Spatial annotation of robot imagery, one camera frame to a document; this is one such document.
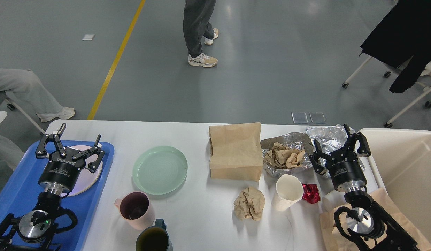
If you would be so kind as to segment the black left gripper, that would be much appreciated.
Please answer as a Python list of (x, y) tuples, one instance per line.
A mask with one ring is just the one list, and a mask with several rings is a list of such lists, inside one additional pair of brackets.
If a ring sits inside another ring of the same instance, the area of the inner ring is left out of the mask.
[[(35, 151), (35, 157), (37, 159), (49, 157), (49, 162), (44, 168), (38, 184), (47, 187), (48, 184), (56, 183), (63, 187), (63, 193), (69, 193), (73, 190), (81, 169), (96, 173), (106, 152), (99, 147), (99, 141), (102, 135), (98, 135), (94, 146), (85, 151), (66, 151), (60, 140), (65, 128), (66, 124), (63, 123), (59, 130), (51, 134), (42, 134)], [(46, 145), (49, 142), (53, 142), (55, 145), (55, 152), (48, 153), (46, 150)], [(85, 159), (93, 155), (97, 155), (97, 159), (86, 166)]]

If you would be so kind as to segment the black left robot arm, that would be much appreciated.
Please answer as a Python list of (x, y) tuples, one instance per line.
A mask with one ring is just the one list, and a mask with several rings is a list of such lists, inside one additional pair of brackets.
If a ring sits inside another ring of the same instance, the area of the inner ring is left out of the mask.
[(97, 172), (105, 151), (100, 145), (101, 135), (85, 150), (64, 146), (60, 138), (65, 128), (62, 124), (59, 130), (42, 135), (35, 156), (48, 159), (38, 181), (44, 191), (29, 213), (5, 216), (0, 223), (0, 251), (50, 251), (55, 235), (78, 224), (75, 213), (63, 208), (61, 201), (73, 191), (82, 170)]

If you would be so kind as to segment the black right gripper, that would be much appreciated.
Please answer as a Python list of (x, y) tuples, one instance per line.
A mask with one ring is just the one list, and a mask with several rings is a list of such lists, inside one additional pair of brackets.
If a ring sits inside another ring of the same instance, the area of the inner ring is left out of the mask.
[[(327, 170), (332, 179), (335, 190), (338, 192), (350, 192), (364, 188), (367, 180), (359, 165), (358, 158), (361, 156), (371, 156), (370, 147), (364, 134), (351, 133), (347, 124), (343, 125), (348, 135), (343, 145), (343, 153), (332, 153), (332, 159), (328, 160), (328, 154), (322, 152), (322, 147), (318, 140), (314, 140), (315, 150), (309, 156), (314, 171), (319, 175), (325, 175)], [(323, 166), (320, 158), (325, 159)]]

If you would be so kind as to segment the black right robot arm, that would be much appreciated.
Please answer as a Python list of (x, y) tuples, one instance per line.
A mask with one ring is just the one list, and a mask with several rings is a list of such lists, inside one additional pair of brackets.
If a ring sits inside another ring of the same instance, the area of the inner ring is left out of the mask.
[(309, 156), (314, 171), (329, 172), (335, 190), (344, 192), (351, 205), (335, 211), (338, 231), (361, 251), (417, 251), (417, 241), (367, 194), (367, 179), (359, 165), (359, 157), (371, 156), (366, 137), (351, 133), (347, 124), (343, 127), (348, 135), (343, 147), (327, 154), (314, 140), (315, 151)]

